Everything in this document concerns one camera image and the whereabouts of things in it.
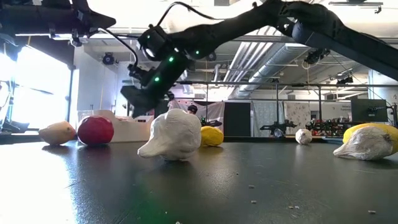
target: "robotic arm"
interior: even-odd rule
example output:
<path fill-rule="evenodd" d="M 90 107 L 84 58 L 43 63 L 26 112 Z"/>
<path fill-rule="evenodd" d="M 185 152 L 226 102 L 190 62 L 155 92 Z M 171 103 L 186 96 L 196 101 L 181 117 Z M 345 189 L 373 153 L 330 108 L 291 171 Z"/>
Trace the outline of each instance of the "robotic arm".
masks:
<path fill-rule="evenodd" d="M 72 0 L 72 5 L 69 0 L 43 0 L 42 6 L 22 3 L 0 0 L 0 38 L 13 45 L 19 44 L 17 35 L 48 34 L 54 38 L 71 34 L 72 43 L 78 47 L 79 37 L 90 37 L 98 28 L 116 23 L 113 18 L 93 12 L 87 0 Z"/>
<path fill-rule="evenodd" d="M 149 71 L 133 65 L 129 67 L 130 76 L 141 80 L 142 85 L 141 89 L 124 86 L 121 90 L 134 106 L 133 117 L 156 107 L 192 60 L 206 57 L 221 44 L 264 26 L 275 27 L 297 43 L 334 50 L 398 80 L 397 49 L 347 28 L 336 14 L 320 4 L 267 0 L 237 17 L 174 34 L 166 34 L 161 27 L 150 25 L 138 38 L 139 47 L 148 59 L 161 63 Z"/>
<path fill-rule="evenodd" d="M 73 0 L 73 5 L 65 1 L 53 0 L 51 5 L 43 6 L 15 6 L 1 4 L 0 0 L 0 38 L 16 45 L 16 34 L 49 34 L 51 37 L 72 34 L 73 42 L 79 45 L 79 37 L 89 37 L 98 28 L 116 23 L 113 18 L 91 11 L 86 0 Z M 146 57 L 161 61 L 160 65 L 149 71 L 139 68 L 137 62 L 130 65 L 130 76 L 139 79 L 142 88 L 124 86 L 121 90 L 134 106 L 133 117 L 155 108 L 165 95 L 170 95 L 170 88 L 192 60 L 206 57 L 221 44 L 264 26 L 275 27 L 297 43 L 321 49 L 319 52 L 334 50 L 398 80 L 397 49 L 347 28 L 333 12 L 319 4 L 267 0 L 234 18 L 174 34 L 166 34 L 159 25 L 150 25 L 138 38 L 138 43 Z"/>

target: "red ball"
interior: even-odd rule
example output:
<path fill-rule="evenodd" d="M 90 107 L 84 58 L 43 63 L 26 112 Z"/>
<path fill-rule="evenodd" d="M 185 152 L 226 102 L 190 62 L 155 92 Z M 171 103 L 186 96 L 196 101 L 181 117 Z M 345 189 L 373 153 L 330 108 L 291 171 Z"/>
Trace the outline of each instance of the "red ball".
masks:
<path fill-rule="evenodd" d="M 114 134 L 112 122 L 102 116 L 89 116 L 80 121 L 77 129 L 79 141 L 94 146 L 111 142 Z"/>

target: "tan potato-shaped object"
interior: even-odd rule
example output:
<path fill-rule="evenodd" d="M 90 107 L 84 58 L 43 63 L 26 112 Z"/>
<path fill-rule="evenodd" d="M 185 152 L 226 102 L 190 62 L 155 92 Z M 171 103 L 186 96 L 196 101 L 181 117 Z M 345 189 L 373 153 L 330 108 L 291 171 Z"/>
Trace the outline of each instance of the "tan potato-shaped object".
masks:
<path fill-rule="evenodd" d="M 67 121 L 61 121 L 40 129 L 39 136 L 52 146 L 60 145 L 72 140 L 76 131 Z"/>

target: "window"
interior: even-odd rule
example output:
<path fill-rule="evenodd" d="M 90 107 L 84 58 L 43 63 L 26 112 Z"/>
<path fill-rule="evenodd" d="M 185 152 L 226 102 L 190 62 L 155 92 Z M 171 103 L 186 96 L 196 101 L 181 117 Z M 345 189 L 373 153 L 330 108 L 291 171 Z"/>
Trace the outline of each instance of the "window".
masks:
<path fill-rule="evenodd" d="M 0 124 L 5 117 L 10 117 L 8 103 L 10 100 L 12 75 L 16 63 L 4 54 L 0 54 Z"/>
<path fill-rule="evenodd" d="M 67 65 L 30 47 L 18 55 L 11 119 L 41 128 L 66 120 L 70 91 Z"/>

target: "small white ball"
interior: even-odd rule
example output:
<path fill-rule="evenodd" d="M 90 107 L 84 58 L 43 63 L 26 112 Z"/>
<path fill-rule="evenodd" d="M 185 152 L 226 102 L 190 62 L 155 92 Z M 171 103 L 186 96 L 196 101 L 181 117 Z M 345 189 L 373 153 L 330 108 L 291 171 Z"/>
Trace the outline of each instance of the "small white ball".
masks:
<path fill-rule="evenodd" d="M 296 132 L 296 141 L 299 144 L 310 144 L 312 141 L 312 134 L 311 131 L 307 129 L 300 129 Z"/>

